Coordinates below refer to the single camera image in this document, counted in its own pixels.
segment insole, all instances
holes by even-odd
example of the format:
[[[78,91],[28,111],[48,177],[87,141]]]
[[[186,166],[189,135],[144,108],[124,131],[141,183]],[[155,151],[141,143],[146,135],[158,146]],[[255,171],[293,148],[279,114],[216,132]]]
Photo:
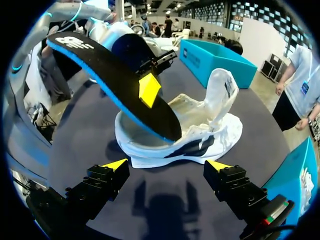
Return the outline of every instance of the insole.
[[[105,47],[76,32],[52,34],[47,38],[47,44],[89,73],[112,101],[139,126],[167,142],[181,138],[179,120],[170,106],[157,96],[152,108],[148,108],[139,99],[139,77]]]

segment yellow marker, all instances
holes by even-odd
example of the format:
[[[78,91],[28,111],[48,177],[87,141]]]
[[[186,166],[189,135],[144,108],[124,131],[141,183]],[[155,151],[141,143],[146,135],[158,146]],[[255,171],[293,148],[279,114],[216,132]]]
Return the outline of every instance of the yellow marker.
[[[225,167],[232,168],[232,166],[213,161],[213,160],[206,160],[208,163],[210,163],[218,172],[220,172],[221,169],[224,169]]]
[[[119,161],[115,161],[115,162],[112,162],[112,163],[108,163],[106,165],[101,165],[100,167],[108,167],[110,169],[113,169],[113,171],[117,170],[118,167],[120,167],[125,161],[128,161],[128,159],[122,159],[122,160],[119,160]]]
[[[149,73],[139,80],[139,99],[151,109],[160,88],[157,79]]]

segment blue insole edge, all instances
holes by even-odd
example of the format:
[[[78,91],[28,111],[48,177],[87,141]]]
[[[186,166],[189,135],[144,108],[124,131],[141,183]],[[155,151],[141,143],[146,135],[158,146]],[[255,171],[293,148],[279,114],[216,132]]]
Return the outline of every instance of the blue insole edge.
[[[150,127],[146,126],[142,121],[140,121],[139,118],[137,118],[132,112],[129,111],[129,109],[126,108],[125,105],[114,95],[114,93],[108,88],[108,86],[104,83],[104,81],[93,71],[83,60],[81,60],[76,54],[73,52],[68,51],[66,48],[57,45],[53,42],[51,42],[49,39],[46,40],[46,44],[51,47],[52,49],[66,55],[68,58],[73,60],[75,63],[77,63],[81,68],[84,69],[88,74],[90,74],[94,80],[96,80],[97,84],[101,87],[101,89],[111,98],[111,100],[114,102],[115,105],[118,106],[129,118],[131,118],[137,125],[142,127],[144,130],[148,131],[149,133],[153,134],[154,136],[168,142],[168,143],[174,143],[174,141],[167,139],[158,133],[154,132]]]

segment yellow triangle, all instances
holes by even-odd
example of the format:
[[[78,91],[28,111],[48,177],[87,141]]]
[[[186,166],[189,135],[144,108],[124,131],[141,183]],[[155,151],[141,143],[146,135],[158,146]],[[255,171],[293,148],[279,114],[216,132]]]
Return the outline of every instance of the yellow triangle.
[[[213,161],[213,160],[207,160],[218,172],[220,172],[221,169],[224,169],[225,167],[232,168],[232,166],[223,164],[221,162]]]
[[[113,169],[113,171],[115,171],[118,167],[120,167],[125,161],[128,161],[128,159],[122,159],[122,160],[119,160],[119,161],[115,161],[115,162],[112,162],[112,163],[108,163],[106,165],[101,165],[100,167],[108,167],[110,169]]]

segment hand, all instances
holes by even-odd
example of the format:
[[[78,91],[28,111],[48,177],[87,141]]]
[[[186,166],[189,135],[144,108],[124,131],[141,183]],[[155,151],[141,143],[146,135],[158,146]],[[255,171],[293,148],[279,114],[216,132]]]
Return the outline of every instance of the hand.
[[[297,124],[295,125],[295,128],[298,131],[301,131],[305,129],[306,126],[308,126],[308,123],[309,123],[308,118],[302,118],[300,121],[297,122]]]
[[[278,83],[275,87],[275,93],[280,96],[285,89],[285,85],[283,83]]]
[[[53,26],[53,27],[49,30],[48,35],[55,34],[56,32],[58,32],[58,30],[59,30],[59,26],[58,26],[58,25],[55,25],[55,26]]]

